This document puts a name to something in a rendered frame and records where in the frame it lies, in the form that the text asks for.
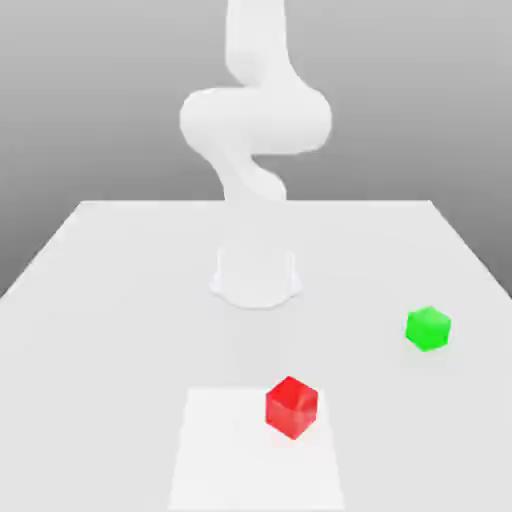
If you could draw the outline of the small red cube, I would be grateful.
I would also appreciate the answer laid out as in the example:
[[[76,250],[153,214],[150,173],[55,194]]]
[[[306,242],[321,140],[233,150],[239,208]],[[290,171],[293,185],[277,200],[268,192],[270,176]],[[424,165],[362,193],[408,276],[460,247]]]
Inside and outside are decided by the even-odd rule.
[[[317,390],[287,376],[265,395],[265,421],[297,440],[316,421],[318,402]]]

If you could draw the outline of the small green cube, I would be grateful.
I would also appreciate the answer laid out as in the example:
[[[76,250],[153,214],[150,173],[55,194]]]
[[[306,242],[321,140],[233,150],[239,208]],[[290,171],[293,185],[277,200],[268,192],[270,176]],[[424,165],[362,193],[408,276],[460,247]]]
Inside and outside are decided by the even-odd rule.
[[[432,306],[408,313],[405,337],[424,352],[448,344],[452,320]]]

